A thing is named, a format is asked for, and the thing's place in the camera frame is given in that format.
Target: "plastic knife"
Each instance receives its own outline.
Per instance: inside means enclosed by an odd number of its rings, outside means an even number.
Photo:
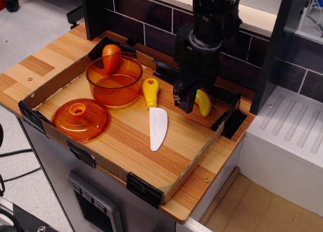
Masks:
[[[168,116],[164,109],[157,107],[159,82],[156,79],[146,79],[142,84],[142,91],[145,96],[147,108],[149,109],[150,149],[155,152],[160,148],[165,139],[168,127]]]

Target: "wooden tabletop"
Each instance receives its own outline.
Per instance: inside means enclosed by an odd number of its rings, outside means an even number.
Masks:
[[[0,75],[0,103],[17,117],[21,117],[18,102],[31,94],[39,86],[59,74],[62,70],[72,65],[75,61],[88,54],[93,47],[108,33],[104,33],[92,41],[86,39],[85,25],[81,24],[72,29],[67,34],[53,41],[46,47],[35,52],[27,59],[7,70]],[[147,78],[152,73],[149,70],[144,77]],[[187,220],[198,202],[206,193],[212,181],[217,177],[219,171],[225,165],[232,151],[238,144],[238,141],[244,135],[245,130],[250,125],[254,115],[249,113],[253,92],[234,85],[228,81],[218,78],[217,85],[232,92],[242,94],[240,109],[246,113],[248,117],[240,126],[235,135],[229,140],[223,136],[219,138],[217,144],[214,145],[207,156],[199,163],[183,185],[176,191],[172,198],[159,209],[166,213],[179,223]],[[144,99],[139,97],[138,105],[143,105]],[[225,104],[219,102],[219,106],[225,108]],[[175,111],[171,113],[173,116],[189,115],[184,114],[180,109],[179,113]],[[189,118],[197,118],[198,111],[194,112]],[[203,131],[203,135],[210,136],[209,131]],[[205,183],[204,179],[209,178],[210,182]]]

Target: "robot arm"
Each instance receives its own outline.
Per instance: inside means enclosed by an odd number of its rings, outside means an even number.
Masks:
[[[174,60],[179,75],[174,85],[175,106],[192,112],[196,90],[212,88],[220,68],[222,42],[237,32],[240,0],[193,0],[194,24],[176,34]]]

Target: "wood grain surface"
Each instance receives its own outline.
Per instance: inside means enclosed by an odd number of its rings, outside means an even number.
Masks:
[[[89,41],[86,39],[85,25],[81,24],[1,74],[1,105],[21,117],[18,108],[20,100],[89,53],[106,35],[118,40],[118,36],[106,32]],[[152,73],[153,70],[145,68],[143,80],[152,77]],[[167,111],[169,128],[158,152],[154,153],[149,148],[149,111],[142,93],[134,104],[123,109],[111,109],[112,119],[108,130],[86,145],[127,171],[144,177],[146,182],[156,188],[168,191],[213,135],[214,131],[209,127],[229,105],[211,98],[213,108],[208,117],[203,118],[197,106],[192,113],[186,114],[174,107],[173,87],[162,80],[159,82],[158,106]],[[254,118],[249,113],[253,92],[220,78],[216,85],[232,92],[241,92],[241,110],[248,117],[230,140],[223,136],[218,139],[171,199],[159,207],[179,223],[184,223],[190,216]],[[84,75],[37,109],[50,120],[57,108],[77,98],[93,98]],[[98,169],[104,172],[104,167],[98,166]],[[204,182],[206,177],[210,179],[209,183]]]

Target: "brick wall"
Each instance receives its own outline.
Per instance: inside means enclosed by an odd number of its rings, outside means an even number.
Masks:
[[[108,30],[170,56],[179,27],[193,22],[191,11],[157,0],[105,0],[105,15]],[[219,76],[255,90],[269,40],[240,29],[222,50]],[[295,36],[279,85],[322,102],[321,53],[322,45]]]

